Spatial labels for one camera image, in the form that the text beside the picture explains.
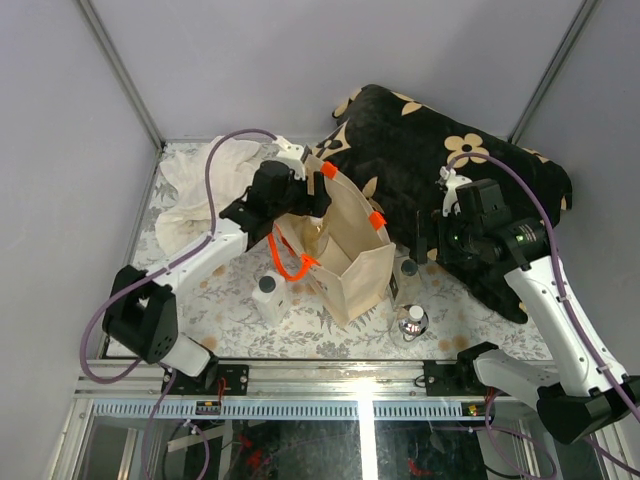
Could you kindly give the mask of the clear bottle yellow liquid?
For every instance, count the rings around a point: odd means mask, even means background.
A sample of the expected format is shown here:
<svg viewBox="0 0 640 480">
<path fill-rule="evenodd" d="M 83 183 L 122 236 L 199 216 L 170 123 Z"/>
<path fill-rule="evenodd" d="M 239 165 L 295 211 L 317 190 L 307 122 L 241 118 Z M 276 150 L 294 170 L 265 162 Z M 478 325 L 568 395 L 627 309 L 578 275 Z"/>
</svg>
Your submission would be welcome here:
<svg viewBox="0 0 640 480">
<path fill-rule="evenodd" d="M 302 226 L 301 244 L 304 252 L 315 259 L 319 259 L 329 243 L 330 233 L 328 222 L 323 218 L 309 216 Z"/>
</svg>

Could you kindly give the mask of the clear square bottle black cap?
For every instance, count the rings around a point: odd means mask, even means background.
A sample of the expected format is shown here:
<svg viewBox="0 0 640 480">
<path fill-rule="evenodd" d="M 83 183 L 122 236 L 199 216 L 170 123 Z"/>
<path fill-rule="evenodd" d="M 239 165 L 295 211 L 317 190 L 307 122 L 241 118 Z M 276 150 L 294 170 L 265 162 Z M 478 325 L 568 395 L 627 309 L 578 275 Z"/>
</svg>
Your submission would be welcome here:
<svg viewBox="0 0 640 480">
<path fill-rule="evenodd" d="M 423 283 L 418 264 L 409 256 L 394 259 L 388 284 L 389 296 L 395 308 L 414 304 L 422 291 Z"/>
</svg>

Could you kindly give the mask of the beige canvas bag orange handles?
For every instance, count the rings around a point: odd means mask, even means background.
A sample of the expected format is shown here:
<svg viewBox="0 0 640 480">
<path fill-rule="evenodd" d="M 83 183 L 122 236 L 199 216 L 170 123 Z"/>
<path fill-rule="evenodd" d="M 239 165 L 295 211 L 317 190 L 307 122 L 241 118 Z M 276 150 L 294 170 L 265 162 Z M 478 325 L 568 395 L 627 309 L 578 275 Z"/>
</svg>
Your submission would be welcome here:
<svg viewBox="0 0 640 480">
<path fill-rule="evenodd" d="M 307 252 L 305 220 L 288 214 L 274 222 L 269 247 L 276 271 L 290 283 L 308 281 L 336 323 L 345 326 L 384 300 L 395 244 L 383 215 L 337 167 L 313 155 L 305 166 L 309 175 L 321 174 L 332 200 L 323 218 L 328 244 L 321 254 Z"/>
</svg>

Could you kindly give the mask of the round silver bottle white cap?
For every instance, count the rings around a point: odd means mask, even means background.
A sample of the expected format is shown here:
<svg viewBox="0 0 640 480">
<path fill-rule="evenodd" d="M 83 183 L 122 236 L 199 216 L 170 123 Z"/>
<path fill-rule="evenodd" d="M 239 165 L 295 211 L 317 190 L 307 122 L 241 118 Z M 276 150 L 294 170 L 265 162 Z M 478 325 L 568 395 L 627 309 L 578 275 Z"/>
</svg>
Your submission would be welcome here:
<svg viewBox="0 0 640 480">
<path fill-rule="evenodd" d="M 404 305 L 400 308 L 397 331 L 402 345 L 414 343 L 426 332 L 428 327 L 428 315 L 420 305 Z"/>
</svg>

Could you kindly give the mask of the white bottle black cap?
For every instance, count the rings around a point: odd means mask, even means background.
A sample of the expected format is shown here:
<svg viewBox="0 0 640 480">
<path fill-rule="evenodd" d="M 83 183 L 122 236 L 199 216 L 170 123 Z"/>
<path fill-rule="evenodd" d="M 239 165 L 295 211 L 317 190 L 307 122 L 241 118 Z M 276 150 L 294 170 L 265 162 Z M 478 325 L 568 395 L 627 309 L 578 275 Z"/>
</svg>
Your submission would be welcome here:
<svg viewBox="0 0 640 480">
<path fill-rule="evenodd" d="M 280 325 L 292 306 L 286 280 L 273 271 L 258 279 L 252 299 L 260 316 L 270 327 Z"/>
</svg>

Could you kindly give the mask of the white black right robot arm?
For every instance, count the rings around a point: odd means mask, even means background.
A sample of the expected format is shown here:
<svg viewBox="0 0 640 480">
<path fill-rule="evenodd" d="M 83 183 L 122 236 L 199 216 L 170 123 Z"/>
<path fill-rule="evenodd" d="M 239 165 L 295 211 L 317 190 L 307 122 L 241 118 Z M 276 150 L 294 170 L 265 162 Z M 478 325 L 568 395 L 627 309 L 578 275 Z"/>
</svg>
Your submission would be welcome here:
<svg viewBox="0 0 640 480">
<path fill-rule="evenodd" d="M 449 173 L 437 214 L 441 264 L 477 260 L 494 267 L 523 302 L 549 349 L 556 372 L 530 365 L 483 342 L 454 364 L 426 366 L 446 393 L 479 394 L 488 387 L 520 400 L 539 415 L 559 442 L 569 445 L 630 414 L 639 404 L 639 378 L 605 347 L 551 254 L 550 236 L 534 218 L 518 218 L 491 179 Z"/>
</svg>

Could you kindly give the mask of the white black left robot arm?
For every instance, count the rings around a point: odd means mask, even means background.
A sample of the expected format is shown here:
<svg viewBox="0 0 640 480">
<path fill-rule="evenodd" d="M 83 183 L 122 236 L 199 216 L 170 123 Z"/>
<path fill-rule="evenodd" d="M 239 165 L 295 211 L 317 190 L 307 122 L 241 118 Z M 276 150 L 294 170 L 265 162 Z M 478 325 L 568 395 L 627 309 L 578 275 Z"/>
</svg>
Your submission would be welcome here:
<svg viewBox="0 0 640 480">
<path fill-rule="evenodd" d="M 286 164 L 264 162 L 245 193 L 220 212 L 212 230 L 154 272 L 131 265 L 118 272 L 103 331 L 140 360 L 171 368 L 195 393 L 214 392 L 219 360 L 182 332 L 177 313 L 180 297 L 267 237 L 280 217 L 320 218 L 330 204 L 321 172 L 298 179 Z"/>
</svg>

